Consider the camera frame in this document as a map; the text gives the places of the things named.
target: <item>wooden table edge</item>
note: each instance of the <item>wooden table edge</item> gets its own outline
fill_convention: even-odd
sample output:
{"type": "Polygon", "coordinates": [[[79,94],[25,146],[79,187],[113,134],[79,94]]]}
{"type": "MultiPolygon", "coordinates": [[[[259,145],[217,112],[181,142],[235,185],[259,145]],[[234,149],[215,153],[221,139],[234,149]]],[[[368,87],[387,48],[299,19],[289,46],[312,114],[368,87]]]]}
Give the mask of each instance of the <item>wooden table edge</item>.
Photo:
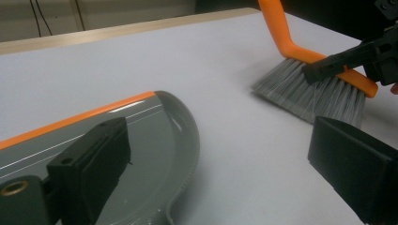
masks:
{"type": "Polygon", "coordinates": [[[187,25],[193,23],[204,23],[239,16],[258,13],[255,8],[239,8],[226,11],[217,11],[190,16],[176,17],[151,22],[138,22],[127,25],[107,27],[96,30],[68,33],[64,35],[37,37],[23,40],[14,40],[0,43],[0,54],[20,53],[45,48],[67,46],[73,44],[86,43],[91,41],[103,40],[107,38],[120,37],[136,33],[142,33],[163,28],[187,25]]]}

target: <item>black cable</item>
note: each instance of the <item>black cable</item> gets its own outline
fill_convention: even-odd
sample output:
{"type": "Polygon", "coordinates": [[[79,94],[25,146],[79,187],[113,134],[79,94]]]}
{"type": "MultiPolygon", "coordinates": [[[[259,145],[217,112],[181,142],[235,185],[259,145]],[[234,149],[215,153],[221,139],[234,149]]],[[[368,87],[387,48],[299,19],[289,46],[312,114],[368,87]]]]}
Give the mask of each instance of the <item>black cable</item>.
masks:
{"type": "Polygon", "coordinates": [[[35,14],[36,25],[38,26],[38,36],[41,37],[40,25],[38,24],[38,15],[36,15],[36,11],[35,11],[35,8],[33,7],[32,0],[29,0],[29,1],[30,1],[30,6],[32,7],[33,14],[35,14]]]}
{"type": "Polygon", "coordinates": [[[49,26],[49,24],[47,24],[47,21],[44,18],[43,13],[41,12],[40,5],[38,4],[38,0],[35,0],[35,1],[36,1],[36,5],[38,6],[38,12],[40,12],[41,18],[43,19],[44,23],[46,23],[47,29],[49,30],[50,35],[52,36],[53,33],[51,32],[50,26],[49,26]]]}

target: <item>gray plastic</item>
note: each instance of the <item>gray plastic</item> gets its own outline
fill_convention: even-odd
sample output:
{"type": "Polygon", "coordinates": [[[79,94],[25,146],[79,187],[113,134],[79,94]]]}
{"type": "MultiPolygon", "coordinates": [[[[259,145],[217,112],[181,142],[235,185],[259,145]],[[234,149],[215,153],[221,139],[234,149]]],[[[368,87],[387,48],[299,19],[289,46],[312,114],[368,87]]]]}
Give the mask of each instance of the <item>gray plastic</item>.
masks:
{"type": "Polygon", "coordinates": [[[96,115],[0,151],[0,183],[28,174],[45,178],[46,164],[66,147],[102,121],[124,116],[132,165],[120,176],[96,224],[174,224],[171,207],[196,167],[199,134],[181,101],[167,92],[155,93],[123,110],[96,115]]]}

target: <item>white table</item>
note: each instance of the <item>white table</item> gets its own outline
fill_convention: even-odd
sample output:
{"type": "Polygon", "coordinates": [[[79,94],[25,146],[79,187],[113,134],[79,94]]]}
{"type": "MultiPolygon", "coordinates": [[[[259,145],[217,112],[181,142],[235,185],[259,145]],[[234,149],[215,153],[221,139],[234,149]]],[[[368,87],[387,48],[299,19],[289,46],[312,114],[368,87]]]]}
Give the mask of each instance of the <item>white table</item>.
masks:
{"type": "MultiPolygon", "coordinates": [[[[287,18],[297,44],[317,52],[359,43],[287,18]]],[[[251,91],[283,60],[254,9],[0,43],[0,53],[0,140],[148,90],[179,97],[201,156],[176,224],[361,224],[307,160],[313,127],[251,91]]],[[[381,87],[362,129],[397,148],[397,114],[381,87]]]]}

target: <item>dustpan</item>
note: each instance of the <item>dustpan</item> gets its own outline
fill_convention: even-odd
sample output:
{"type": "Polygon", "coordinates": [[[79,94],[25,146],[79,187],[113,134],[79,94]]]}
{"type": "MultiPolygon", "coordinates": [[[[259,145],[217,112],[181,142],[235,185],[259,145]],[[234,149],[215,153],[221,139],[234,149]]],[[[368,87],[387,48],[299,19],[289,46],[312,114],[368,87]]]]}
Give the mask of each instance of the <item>dustpan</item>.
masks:
{"type": "Polygon", "coordinates": [[[96,224],[174,224],[170,210],[196,167],[199,135],[189,110],[167,92],[144,93],[0,142],[0,183],[24,175],[44,179],[55,156],[118,117],[127,121],[131,162],[96,224]]]}

